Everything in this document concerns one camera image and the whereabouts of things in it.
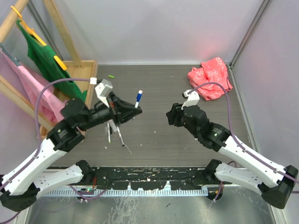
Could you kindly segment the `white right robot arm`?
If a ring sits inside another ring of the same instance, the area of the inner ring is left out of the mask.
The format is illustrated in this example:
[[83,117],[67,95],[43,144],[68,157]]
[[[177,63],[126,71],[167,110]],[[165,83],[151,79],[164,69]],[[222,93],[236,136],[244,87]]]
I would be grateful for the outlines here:
[[275,208],[285,208],[299,173],[297,168],[292,165],[284,167],[260,155],[233,136],[230,130],[211,122],[197,105],[183,107],[174,103],[166,116],[169,125],[183,126],[204,147],[245,167],[232,168],[213,159],[205,168],[207,182],[231,182],[256,192]]

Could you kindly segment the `blue marker cap with eraser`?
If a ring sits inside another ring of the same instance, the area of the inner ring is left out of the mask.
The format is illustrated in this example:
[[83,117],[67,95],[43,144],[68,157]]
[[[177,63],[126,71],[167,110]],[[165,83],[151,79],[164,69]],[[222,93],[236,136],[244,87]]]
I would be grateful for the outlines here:
[[139,91],[138,91],[138,94],[137,94],[137,97],[136,97],[136,101],[137,101],[137,102],[140,102],[141,97],[142,97],[142,93],[143,93],[142,90],[139,90]]

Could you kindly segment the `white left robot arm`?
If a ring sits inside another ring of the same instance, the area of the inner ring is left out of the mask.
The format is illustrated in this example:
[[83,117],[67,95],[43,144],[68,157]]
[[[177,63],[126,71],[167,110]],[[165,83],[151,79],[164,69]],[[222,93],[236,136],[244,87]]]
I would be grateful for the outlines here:
[[41,174],[84,140],[83,131],[110,120],[118,126],[142,113],[139,106],[121,100],[113,92],[109,93],[107,99],[107,105],[99,101],[93,109],[88,109],[79,98],[66,103],[61,110],[64,119],[48,132],[39,149],[0,178],[0,202],[4,207],[20,212],[56,188],[73,183],[88,185],[93,181],[94,171],[85,160],[49,176]]

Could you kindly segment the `grey highlighter with orange tip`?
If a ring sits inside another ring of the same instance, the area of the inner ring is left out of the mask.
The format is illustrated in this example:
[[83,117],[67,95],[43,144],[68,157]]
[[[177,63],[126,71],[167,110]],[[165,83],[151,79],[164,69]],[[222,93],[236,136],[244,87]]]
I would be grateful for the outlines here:
[[112,127],[112,130],[113,130],[114,132],[117,132],[117,131],[118,131],[118,129],[117,129],[117,125],[116,125],[114,122],[111,123],[111,127]]

